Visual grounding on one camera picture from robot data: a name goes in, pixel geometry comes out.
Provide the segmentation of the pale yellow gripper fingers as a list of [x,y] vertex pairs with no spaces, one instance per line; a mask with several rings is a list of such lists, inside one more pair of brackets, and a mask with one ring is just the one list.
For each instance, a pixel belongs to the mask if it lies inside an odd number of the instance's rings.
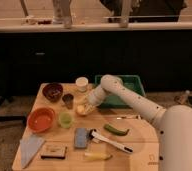
[[93,106],[92,104],[90,104],[90,103],[88,102],[88,99],[87,99],[87,98],[82,98],[81,100],[79,100],[79,101],[77,102],[77,106],[78,106],[78,105],[83,105],[83,106],[85,107],[86,112],[87,112],[87,115],[90,114],[90,113],[92,113],[92,112],[95,110],[95,106]]

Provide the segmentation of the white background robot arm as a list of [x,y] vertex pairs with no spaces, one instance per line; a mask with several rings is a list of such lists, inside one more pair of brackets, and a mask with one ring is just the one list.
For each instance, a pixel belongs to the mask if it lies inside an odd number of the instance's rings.
[[60,21],[63,17],[64,0],[52,0],[52,3],[53,3],[54,19],[56,21]]

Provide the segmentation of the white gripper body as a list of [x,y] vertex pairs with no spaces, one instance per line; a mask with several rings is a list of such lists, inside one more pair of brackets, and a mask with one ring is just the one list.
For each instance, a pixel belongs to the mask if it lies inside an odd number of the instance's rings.
[[99,106],[106,98],[107,93],[101,86],[97,86],[87,96],[88,102],[93,106]]

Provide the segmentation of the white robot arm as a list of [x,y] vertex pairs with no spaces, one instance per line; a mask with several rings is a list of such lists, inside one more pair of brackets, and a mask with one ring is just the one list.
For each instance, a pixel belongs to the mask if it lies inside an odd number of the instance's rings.
[[159,171],[192,171],[191,107],[174,105],[164,108],[126,88],[121,78],[104,75],[100,84],[80,104],[80,114],[90,114],[109,94],[118,96],[158,131]]

